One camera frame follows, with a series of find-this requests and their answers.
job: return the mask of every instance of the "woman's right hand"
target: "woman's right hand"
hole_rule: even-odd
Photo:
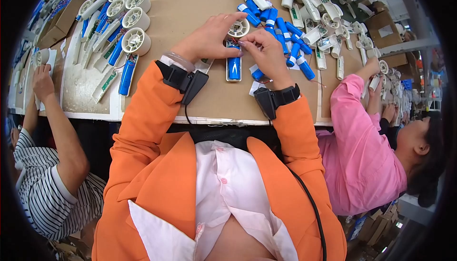
[[[252,55],[263,74],[273,80],[275,90],[295,86],[286,66],[283,47],[273,35],[264,29],[257,30],[242,37],[239,44]]]

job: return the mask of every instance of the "wrist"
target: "wrist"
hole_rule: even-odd
[[[196,54],[188,47],[181,47],[177,45],[172,47],[170,51],[180,55],[182,58],[185,58],[192,64],[195,64],[198,61]]]

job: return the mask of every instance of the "person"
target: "person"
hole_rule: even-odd
[[[330,98],[334,132],[317,132],[337,215],[371,210],[404,191],[418,195],[422,207],[431,206],[437,196],[438,178],[444,171],[439,162],[441,119],[426,117],[409,123],[398,131],[393,151],[386,136],[378,132],[379,104],[365,111],[360,103],[365,82],[379,72],[378,59],[370,58],[365,67],[345,77]]]
[[[242,56],[223,40],[245,17],[243,12],[210,17],[171,48],[173,57],[194,64]],[[257,30],[239,43],[274,89],[295,86],[281,44],[270,33]],[[119,134],[113,135],[92,259],[317,261],[326,254],[324,260],[344,260],[346,238],[331,210],[307,99],[301,95],[280,106],[273,120],[285,164],[253,137],[246,150],[214,138],[195,144],[189,132],[166,134],[183,94],[163,82],[161,64],[184,68],[162,56],[138,82]],[[308,187],[320,222],[288,167]]]
[[[88,174],[89,162],[76,131],[54,95],[50,69],[49,64],[41,65],[33,75],[23,126],[13,142],[12,172],[32,228],[50,240],[60,240],[101,215],[106,183]],[[57,150],[37,147],[31,137],[38,120],[35,95],[46,107]]]

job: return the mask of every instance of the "cardboard box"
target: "cardboard box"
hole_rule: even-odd
[[[37,47],[49,48],[65,38],[84,1],[86,0],[71,0],[65,8],[48,20],[39,35]]]
[[[388,11],[382,11],[365,21],[371,39],[378,48],[388,47],[403,42],[395,23]],[[404,53],[382,58],[390,68],[406,64]]]

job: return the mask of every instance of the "pink shirt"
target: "pink shirt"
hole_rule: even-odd
[[[407,187],[403,166],[378,132],[379,113],[368,115],[360,103],[363,87],[361,77],[345,77],[330,98],[334,132],[316,133],[336,215],[382,206]]]

